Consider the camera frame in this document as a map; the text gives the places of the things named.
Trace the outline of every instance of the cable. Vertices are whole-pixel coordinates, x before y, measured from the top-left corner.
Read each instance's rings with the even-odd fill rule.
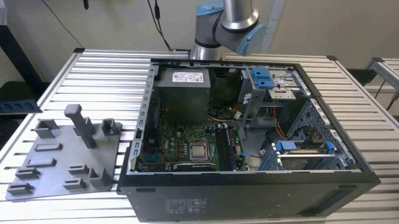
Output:
[[[386,80],[382,82],[382,84],[381,84],[381,88],[379,88],[379,90],[377,91],[377,94],[375,94],[375,99],[377,99],[377,96],[379,95],[379,93],[381,93],[381,89],[382,89],[382,87],[383,87],[383,85],[386,84]]]
[[[392,109],[394,102],[396,102],[396,100],[392,100],[390,105],[387,107],[387,111]]]
[[[275,117],[275,130],[277,130],[278,134],[281,135],[281,137],[283,138],[283,140],[287,140],[285,132],[283,132],[282,127],[281,127],[281,124],[279,124],[278,119],[277,119],[275,107],[274,107],[274,117]]]
[[[207,114],[207,117],[211,118],[211,119],[215,120],[215,121],[219,121],[219,122],[233,121],[233,120],[222,120],[222,119],[218,119],[218,118],[213,117],[213,116],[209,115],[209,114]]]
[[[158,5],[158,0],[155,0],[154,10],[155,10],[155,18],[157,18],[157,21],[158,21],[158,26],[159,26],[159,29],[161,29],[161,35],[162,35],[165,44],[167,45],[170,51],[173,51],[173,48],[171,48],[171,46],[170,46],[170,43],[167,42],[167,39],[165,38],[165,35],[163,35],[162,21],[161,21],[161,19],[162,19],[162,11],[161,11],[161,7],[159,7],[159,5]]]
[[[50,11],[51,11],[51,13],[55,15],[55,17],[57,17],[57,19],[58,19],[58,21],[59,21],[59,23],[62,24],[62,27],[65,28],[65,30],[70,33],[70,35],[73,36],[73,38],[75,39],[75,41],[78,42],[78,44],[79,44],[79,46],[83,48],[83,46],[82,46],[82,44],[81,44],[81,42],[79,42],[79,40],[77,39],[77,37],[73,35],[73,33],[70,32],[70,30],[67,29],[67,27],[65,26],[65,24],[63,24],[63,22],[62,22],[62,20],[59,19],[59,17],[58,17],[58,15],[55,14],[55,12],[53,11],[53,9],[51,9],[51,7],[49,6],[49,4],[46,3],[46,1],[45,0],[42,0],[42,2],[43,2],[43,4],[49,7],[49,9],[50,9]]]
[[[162,36],[163,42],[165,42],[165,44],[167,45],[169,50],[173,51],[171,46],[170,46],[170,44],[169,44],[169,42],[167,42],[167,40],[166,40],[166,38],[165,38],[165,36],[163,36],[162,29],[158,27],[158,24],[157,24],[157,20],[155,20],[155,16],[154,16],[154,10],[153,10],[153,6],[151,6],[151,2],[150,2],[150,0],[147,0],[147,3],[149,3],[149,7],[150,7],[150,11],[151,11],[151,16],[153,16],[153,21],[154,21],[154,24],[155,24],[158,33],[159,33],[161,36]],[[158,13],[157,16],[158,16],[158,18],[161,18],[159,7],[157,7],[155,10],[157,10],[155,12]]]

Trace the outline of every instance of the black cable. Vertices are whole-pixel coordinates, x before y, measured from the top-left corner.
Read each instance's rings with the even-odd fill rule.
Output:
[[[45,4],[45,5],[49,7],[49,9],[50,9],[51,13],[55,15],[55,17],[57,17],[57,19],[58,19],[59,23],[62,24],[62,27],[65,28],[65,30],[66,30],[66,31],[70,33],[70,35],[73,36],[73,38],[77,40],[77,42],[78,42],[79,46],[83,48],[83,46],[82,46],[82,44],[81,44],[79,40],[78,40],[78,39],[77,39],[77,37],[73,35],[73,33],[70,32],[70,30],[67,29],[67,27],[65,26],[65,24],[63,24],[62,20],[59,19],[58,15],[57,15],[57,14],[55,14],[55,12],[53,11],[53,9],[51,9],[51,7],[49,6],[49,4],[46,3],[46,1],[45,1],[45,0],[42,0],[42,2],[43,2],[43,4]]]
[[[390,105],[387,107],[387,111],[392,109],[394,102],[396,102],[396,100],[392,100]]]
[[[379,93],[381,93],[381,89],[382,89],[382,87],[383,87],[383,85],[386,84],[386,80],[382,82],[382,84],[381,84],[381,88],[379,88],[379,90],[377,91],[377,94],[375,94],[375,99],[377,99],[377,96],[379,95]]]
[[[150,7],[150,11],[151,11],[151,16],[153,16],[153,21],[154,21],[154,24],[155,24],[158,33],[159,33],[161,36],[162,36],[163,42],[165,42],[165,44],[167,45],[169,50],[173,51],[173,48],[171,48],[169,42],[167,42],[167,39],[166,39],[165,36],[163,36],[162,28],[159,28],[159,27],[158,27],[158,24],[157,24],[157,20],[155,20],[155,16],[154,16],[154,11],[153,11],[153,6],[151,6],[151,2],[150,2],[150,0],[147,0],[147,3],[149,3],[149,7]],[[157,17],[161,18],[159,7],[157,7],[155,10],[157,10],[157,12],[158,12]]]
[[[255,156],[255,155],[251,155],[251,157],[255,157],[255,158],[262,159],[265,156]]]

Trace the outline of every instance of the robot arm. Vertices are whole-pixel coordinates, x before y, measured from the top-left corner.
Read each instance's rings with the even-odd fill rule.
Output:
[[[222,46],[249,56],[259,51],[266,34],[253,0],[211,0],[198,5],[195,45],[190,58],[223,59]]]

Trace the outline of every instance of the motherboard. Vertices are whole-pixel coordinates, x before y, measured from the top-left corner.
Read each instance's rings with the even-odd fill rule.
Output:
[[[235,170],[245,168],[237,156],[242,149],[238,127],[163,124],[161,130],[158,147],[145,154],[145,172],[223,171],[226,166]],[[157,139],[149,140],[150,145],[155,142]]]

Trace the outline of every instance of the white wall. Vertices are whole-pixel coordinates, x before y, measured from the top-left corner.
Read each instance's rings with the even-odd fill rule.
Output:
[[[399,58],[398,0],[287,0],[270,53],[335,55],[347,68]]]
[[[9,81],[23,81],[19,71],[14,67],[3,49],[0,48],[0,87]]]
[[[162,28],[173,48],[190,49],[195,36],[197,4],[205,0],[161,0]],[[46,0],[85,48],[166,50],[147,0]],[[267,22],[271,0],[257,0]],[[10,28],[49,81],[57,76],[78,44],[41,0],[6,0]]]

